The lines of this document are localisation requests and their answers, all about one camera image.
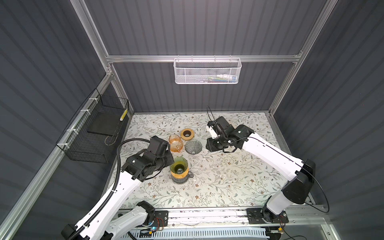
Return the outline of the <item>green glass dripper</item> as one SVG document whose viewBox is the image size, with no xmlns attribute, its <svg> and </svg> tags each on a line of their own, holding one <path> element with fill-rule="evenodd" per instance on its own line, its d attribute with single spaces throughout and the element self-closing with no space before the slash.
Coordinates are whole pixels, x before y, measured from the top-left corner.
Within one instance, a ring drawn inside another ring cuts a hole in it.
<svg viewBox="0 0 384 240">
<path fill-rule="evenodd" d="M 170 166 L 171 173 L 182 175 L 189 169 L 188 161 L 183 157 L 174 158 L 174 163 Z"/>
</svg>

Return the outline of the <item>orange glass carafe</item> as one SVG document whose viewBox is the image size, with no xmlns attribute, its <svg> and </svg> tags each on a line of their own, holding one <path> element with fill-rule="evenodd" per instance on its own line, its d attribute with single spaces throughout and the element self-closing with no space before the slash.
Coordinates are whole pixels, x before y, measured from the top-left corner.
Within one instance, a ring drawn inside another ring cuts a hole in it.
<svg viewBox="0 0 384 240">
<path fill-rule="evenodd" d="M 170 150 L 174 153 L 181 153 L 184 147 L 181 137 L 178 135 L 171 135 L 169 137 Z"/>
</svg>

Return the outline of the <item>grey glass carafe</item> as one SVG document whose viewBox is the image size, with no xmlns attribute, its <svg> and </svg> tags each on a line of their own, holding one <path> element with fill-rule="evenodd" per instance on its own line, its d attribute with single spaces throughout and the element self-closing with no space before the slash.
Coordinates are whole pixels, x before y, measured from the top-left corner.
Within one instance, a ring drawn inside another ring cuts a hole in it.
<svg viewBox="0 0 384 240">
<path fill-rule="evenodd" d="M 195 176 L 195 175 L 194 175 L 193 173 L 189 172 L 189 177 L 188 177 L 187 179 L 181 179 L 181 180 L 178 180 L 178 179 L 174 179 L 173 176 L 172 176 L 172 174 L 171 174 L 172 180 L 173 180 L 173 182 L 176 183 L 176 184 L 183 184 L 183 183 L 185 183 L 188 179 L 194 178 L 194 176 Z"/>
</svg>

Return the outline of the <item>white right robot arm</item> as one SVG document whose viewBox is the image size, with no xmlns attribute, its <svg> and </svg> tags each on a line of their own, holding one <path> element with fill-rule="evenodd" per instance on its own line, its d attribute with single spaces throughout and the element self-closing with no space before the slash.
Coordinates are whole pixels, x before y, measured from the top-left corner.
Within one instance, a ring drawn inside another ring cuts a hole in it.
<svg viewBox="0 0 384 240">
<path fill-rule="evenodd" d="M 209 121 L 206 130 L 211 135 L 206 144 L 206 149 L 210 152 L 226 153 L 225 149 L 229 147 L 244 150 L 272 166 L 287 180 L 283 188 L 271 196 L 261 210 L 267 222 L 278 218 L 287 207 L 305 203 L 315 183 L 315 163 L 305 163 L 285 153 L 245 125 L 234 128 L 224 117 Z"/>
</svg>

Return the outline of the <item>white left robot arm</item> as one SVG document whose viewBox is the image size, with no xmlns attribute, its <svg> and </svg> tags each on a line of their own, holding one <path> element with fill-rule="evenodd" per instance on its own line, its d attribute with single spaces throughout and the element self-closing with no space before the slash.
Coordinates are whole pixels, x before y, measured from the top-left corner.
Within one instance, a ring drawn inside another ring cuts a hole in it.
<svg viewBox="0 0 384 240">
<path fill-rule="evenodd" d="M 114 184 L 96 205 L 76 224 L 62 230 L 66 240 L 116 240 L 139 226 L 156 222 L 156 209 L 145 201 L 139 202 L 130 212 L 115 219 L 126 199 L 140 185 L 155 177 L 164 168 L 174 163 L 168 141 L 157 136 L 150 140 L 146 149 L 127 158 L 125 163 L 117 160 Z"/>
</svg>

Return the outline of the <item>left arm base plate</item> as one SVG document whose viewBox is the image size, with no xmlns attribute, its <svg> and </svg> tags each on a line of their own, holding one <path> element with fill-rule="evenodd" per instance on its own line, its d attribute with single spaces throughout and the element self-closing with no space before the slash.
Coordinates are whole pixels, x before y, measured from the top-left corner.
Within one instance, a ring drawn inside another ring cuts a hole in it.
<svg viewBox="0 0 384 240">
<path fill-rule="evenodd" d="M 169 220 L 169 211 L 155 210 L 154 216 L 150 216 L 141 227 L 167 227 Z"/>
</svg>

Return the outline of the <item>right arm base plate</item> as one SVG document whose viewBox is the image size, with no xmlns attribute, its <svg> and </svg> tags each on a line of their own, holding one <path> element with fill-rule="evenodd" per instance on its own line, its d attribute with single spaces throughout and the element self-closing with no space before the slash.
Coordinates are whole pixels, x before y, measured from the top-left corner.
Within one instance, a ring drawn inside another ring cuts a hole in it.
<svg viewBox="0 0 384 240">
<path fill-rule="evenodd" d="M 266 208 L 247 208 L 246 215 L 250 224 L 287 224 L 289 222 L 285 211 L 275 215 Z"/>
</svg>

